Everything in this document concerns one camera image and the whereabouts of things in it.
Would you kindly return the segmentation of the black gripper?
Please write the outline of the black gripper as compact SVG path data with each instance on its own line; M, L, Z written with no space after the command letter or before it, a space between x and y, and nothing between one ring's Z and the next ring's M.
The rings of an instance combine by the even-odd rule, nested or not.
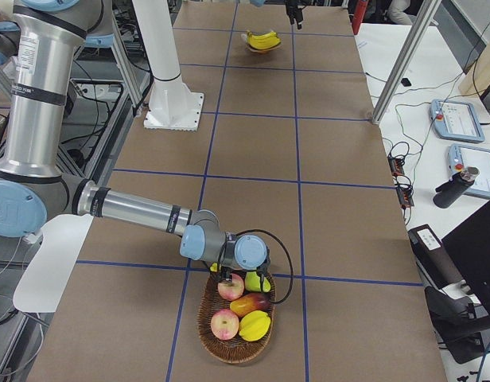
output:
M291 25L297 25L297 30L302 29L303 13L298 0L285 0L286 15Z
M267 258L260 266L252 267L251 269L243 268L235 259L224 259L218 262L218 282L226 284L232 283L231 273L236 273L240 276L245 276L247 272L256 271L259 275L266 276L268 267L270 266L270 258Z

